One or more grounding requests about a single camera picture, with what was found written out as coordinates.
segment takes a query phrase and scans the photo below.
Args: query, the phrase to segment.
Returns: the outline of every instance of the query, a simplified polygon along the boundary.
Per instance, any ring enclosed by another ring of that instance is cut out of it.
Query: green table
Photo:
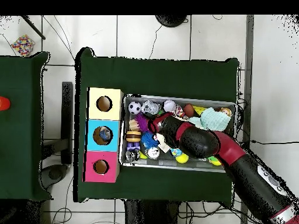
[[[74,198],[222,201],[230,205],[232,183],[225,173],[123,166],[116,183],[82,182],[86,89],[112,88],[124,94],[236,102],[238,60],[165,61],[93,54],[90,48],[82,48],[75,63]]]
[[[41,165],[41,69],[47,52],[30,58],[0,56],[0,95],[11,101],[0,111],[0,198],[46,200]]]

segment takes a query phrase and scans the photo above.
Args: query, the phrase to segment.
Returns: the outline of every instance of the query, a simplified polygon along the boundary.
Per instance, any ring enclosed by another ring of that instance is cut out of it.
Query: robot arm
[[[198,129],[170,114],[149,122],[149,129],[162,134],[171,148],[179,148],[190,157],[217,157],[240,199],[264,224],[299,224],[293,203],[297,199],[284,181],[227,134]]]

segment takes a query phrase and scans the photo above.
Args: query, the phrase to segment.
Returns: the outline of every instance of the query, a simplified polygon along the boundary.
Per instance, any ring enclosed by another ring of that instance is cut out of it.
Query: yellow cube
[[[120,89],[89,87],[88,118],[91,120],[120,120],[123,92]]]

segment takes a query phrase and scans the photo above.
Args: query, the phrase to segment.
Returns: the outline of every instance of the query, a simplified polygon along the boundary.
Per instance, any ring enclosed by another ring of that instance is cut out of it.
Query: round hole
[[[105,174],[109,169],[108,162],[105,160],[98,160],[93,164],[93,169],[96,173]]]
[[[109,111],[112,108],[112,100],[108,96],[101,96],[96,101],[96,107],[100,111]]]
[[[107,126],[100,126],[93,132],[93,140],[98,145],[108,145],[113,138],[113,133]]]

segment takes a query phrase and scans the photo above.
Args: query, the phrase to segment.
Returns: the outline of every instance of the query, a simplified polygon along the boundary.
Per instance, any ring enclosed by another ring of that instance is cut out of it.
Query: shape sorter box
[[[95,163],[104,160],[108,170],[105,174],[95,171]],[[115,183],[119,174],[119,162],[117,152],[87,151],[85,163],[85,182]]]
[[[88,120],[88,133],[87,133],[87,151],[112,151],[117,152],[119,149],[119,121],[109,120]],[[106,127],[112,133],[112,139],[108,144],[99,145],[96,143],[95,136],[98,135],[97,130],[99,127]]]
[[[88,88],[83,173],[85,182],[116,181],[120,166],[118,155],[122,99],[123,93],[119,89]],[[103,141],[99,136],[103,128],[110,130],[112,137],[109,141]]]
[[[120,89],[102,89],[97,87],[89,87],[89,105],[88,118],[91,120],[120,120],[121,102],[123,92]],[[100,103],[109,104],[110,107],[100,110]]]

